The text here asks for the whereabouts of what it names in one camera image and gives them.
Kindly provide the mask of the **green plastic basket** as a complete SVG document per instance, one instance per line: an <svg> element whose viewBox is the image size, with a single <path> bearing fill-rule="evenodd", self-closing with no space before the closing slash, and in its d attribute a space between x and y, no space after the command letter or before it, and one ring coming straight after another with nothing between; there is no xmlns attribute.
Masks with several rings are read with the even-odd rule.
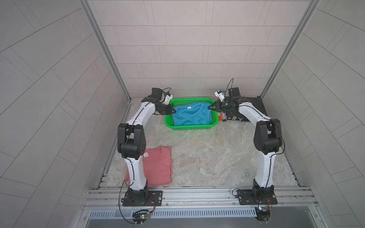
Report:
<svg viewBox="0 0 365 228"><path fill-rule="evenodd" d="M165 125L172 130L210 129L218 124L217 112L208 109L213 103L210 98L172 99L176 113L165 116Z"/></svg>

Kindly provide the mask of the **blue t-shirt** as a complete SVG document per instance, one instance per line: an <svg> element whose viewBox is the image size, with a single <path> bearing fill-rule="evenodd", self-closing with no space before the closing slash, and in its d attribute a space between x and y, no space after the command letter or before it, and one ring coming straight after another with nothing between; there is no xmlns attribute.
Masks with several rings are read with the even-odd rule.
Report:
<svg viewBox="0 0 365 228"><path fill-rule="evenodd" d="M176 113L173 114L175 126L185 125L209 125L212 122L211 110L206 102L195 102L177 106Z"/></svg>

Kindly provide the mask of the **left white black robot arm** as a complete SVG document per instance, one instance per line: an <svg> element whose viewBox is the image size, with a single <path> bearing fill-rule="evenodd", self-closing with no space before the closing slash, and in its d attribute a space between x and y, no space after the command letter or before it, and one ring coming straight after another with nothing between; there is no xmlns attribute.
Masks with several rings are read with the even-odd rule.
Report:
<svg viewBox="0 0 365 228"><path fill-rule="evenodd" d="M133 191L142 191L147 186L142 159L146 150L144 126L155 112L167 116L175 114L176 110L169 101L161 102L157 98L146 97L134 116L126 123L121 123L117 129L117 151L127 164L128 187Z"/></svg>

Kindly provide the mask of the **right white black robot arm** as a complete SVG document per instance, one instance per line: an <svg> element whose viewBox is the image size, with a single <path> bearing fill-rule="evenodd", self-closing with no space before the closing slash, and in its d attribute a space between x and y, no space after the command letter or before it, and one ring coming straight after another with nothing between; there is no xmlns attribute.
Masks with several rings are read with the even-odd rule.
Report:
<svg viewBox="0 0 365 228"><path fill-rule="evenodd" d="M208 109L218 113L238 109L238 112L255 126L253 142L257 151L260 152L255 182L261 188L271 187L273 185L274 155L278 154L283 144L280 121L266 116L248 101L217 100Z"/></svg>

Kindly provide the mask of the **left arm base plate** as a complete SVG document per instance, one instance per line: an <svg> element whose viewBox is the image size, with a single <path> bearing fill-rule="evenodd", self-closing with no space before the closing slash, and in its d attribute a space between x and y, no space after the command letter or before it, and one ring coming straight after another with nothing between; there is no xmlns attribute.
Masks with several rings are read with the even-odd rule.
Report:
<svg viewBox="0 0 365 228"><path fill-rule="evenodd" d="M161 206L163 191L134 191L128 189L121 199L123 206Z"/></svg>

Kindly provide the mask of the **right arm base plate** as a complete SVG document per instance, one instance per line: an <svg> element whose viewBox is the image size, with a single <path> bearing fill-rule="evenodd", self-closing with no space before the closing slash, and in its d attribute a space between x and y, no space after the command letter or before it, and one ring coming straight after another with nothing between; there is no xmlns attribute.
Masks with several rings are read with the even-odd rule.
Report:
<svg viewBox="0 0 365 228"><path fill-rule="evenodd" d="M271 188L262 190L237 190L236 196L240 205L276 205L278 204L274 190Z"/></svg>

